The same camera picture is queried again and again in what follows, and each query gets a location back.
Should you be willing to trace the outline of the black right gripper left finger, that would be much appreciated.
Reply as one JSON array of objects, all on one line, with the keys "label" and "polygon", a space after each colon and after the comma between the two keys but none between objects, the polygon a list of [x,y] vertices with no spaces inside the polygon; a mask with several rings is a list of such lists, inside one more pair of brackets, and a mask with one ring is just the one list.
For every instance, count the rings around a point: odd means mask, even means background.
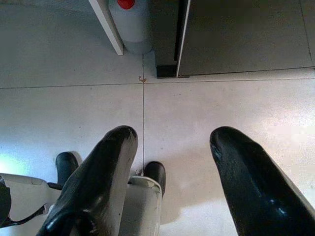
[{"label": "black right gripper left finger", "polygon": [[37,235],[117,236],[137,148],[130,126],[106,133],[68,178]]}]

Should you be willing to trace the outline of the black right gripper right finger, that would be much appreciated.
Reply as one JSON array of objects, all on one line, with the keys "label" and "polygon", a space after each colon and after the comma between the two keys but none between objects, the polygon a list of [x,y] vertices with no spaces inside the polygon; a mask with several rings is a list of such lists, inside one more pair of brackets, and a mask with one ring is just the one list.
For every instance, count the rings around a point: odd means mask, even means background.
[{"label": "black right gripper right finger", "polygon": [[315,234],[314,208],[260,144],[223,126],[210,149],[238,235]]}]

